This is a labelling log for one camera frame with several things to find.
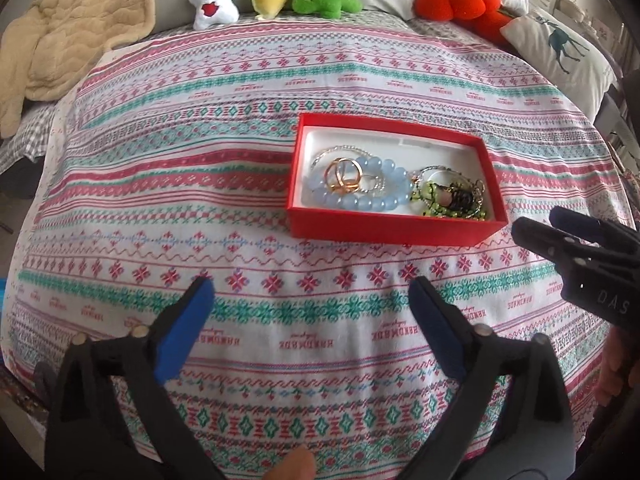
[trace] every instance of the jewelry box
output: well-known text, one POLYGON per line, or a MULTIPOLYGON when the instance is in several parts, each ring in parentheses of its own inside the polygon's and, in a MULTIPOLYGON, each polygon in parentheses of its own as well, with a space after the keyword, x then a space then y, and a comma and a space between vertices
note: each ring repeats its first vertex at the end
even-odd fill
POLYGON ((480 137, 423 124, 301 114, 287 198, 299 238, 474 246, 508 224, 480 137))

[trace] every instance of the deer print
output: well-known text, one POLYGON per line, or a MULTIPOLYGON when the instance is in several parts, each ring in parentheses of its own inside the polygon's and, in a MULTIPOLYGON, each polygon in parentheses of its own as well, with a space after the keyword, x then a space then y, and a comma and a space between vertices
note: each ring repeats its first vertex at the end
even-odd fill
POLYGON ((551 35, 549 35, 549 46, 556 52, 556 61, 558 62, 558 65, 560 65, 560 68, 562 69, 562 71, 565 74, 569 74, 570 72, 566 70, 564 66, 562 66, 562 62, 560 61, 560 55, 564 54, 565 57, 568 57, 569 59, 573 59, 574 61, 578 61, 578 62, 580 62, 580 59, 574 56, 569 56, 569 54, 567 54, 566 50, 564 49, 565 44, 569 43, 575 49, 575 51, 580 55, 580 57, 584 57, 584 54, 580 52, 580 49, 578 49, 578 47, 581 47, 586 51, 589 51, 589 49, 586 46, 581 45, 580 43, 575 41, 573 38, 571 38, 564 30, 562 30, 562 28, 559 27, 557 23, 550 22, 549 20, 546 20, 542 16, 536 16, 536 21, 542 25, 548 25, 554 30, 551 33, 551 35))

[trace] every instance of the plush blanket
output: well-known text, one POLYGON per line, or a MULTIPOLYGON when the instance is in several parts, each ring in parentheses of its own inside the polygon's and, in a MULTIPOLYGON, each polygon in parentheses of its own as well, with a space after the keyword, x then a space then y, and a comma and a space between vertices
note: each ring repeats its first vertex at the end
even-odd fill
POLYGON ((34 0, 0 45, 0 136, 13 136, 22 102, 61 98, 107 50, 147 36, 154 0, 34 0))

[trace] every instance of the rose gold ring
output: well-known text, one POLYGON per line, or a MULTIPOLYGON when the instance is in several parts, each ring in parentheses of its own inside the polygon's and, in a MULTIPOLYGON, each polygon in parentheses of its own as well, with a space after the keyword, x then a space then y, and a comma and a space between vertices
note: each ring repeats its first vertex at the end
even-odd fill
POLYGON ((338 190, 344 194, 354 193, 360 189, 361 179, 362 167, 352 158, 336 158, 324 170, 324 182, 331 191, 338 190), (346 168, 344 167, 344 162, 350 163, 356 169, 357 175, 355 178, 345 178, 346 168), (334 170, 335 184, 329 180, 331 170, 334 170))

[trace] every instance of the bedspread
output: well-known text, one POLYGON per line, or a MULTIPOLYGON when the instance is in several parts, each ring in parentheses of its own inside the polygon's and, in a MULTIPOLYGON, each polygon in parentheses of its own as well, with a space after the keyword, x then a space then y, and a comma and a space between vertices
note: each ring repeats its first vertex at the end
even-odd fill
MULTIPOLYGON (((305 443, 319 478, 391 478, 456 387, 408 308, 407 284, 424 274, 472 322, 549 335, 584 434, 606 324, 565 303, 553 266, 509 228, 472 248, 289 235, 303 111, 482 137, 511 219, 542 220, 561 204, 630 220, 599 134, 529 65, 365 14, 371 23, 242 22, 161 38, 110 54, 65 97, 4 306, 14 374, 31 384, 36 362, 59 365, 75 332, 123 336, 210 276, 214 311, 166 388, 212 460, 258 478, 305 443)), ((505 388, 470 452, 486 443, 505 388)))

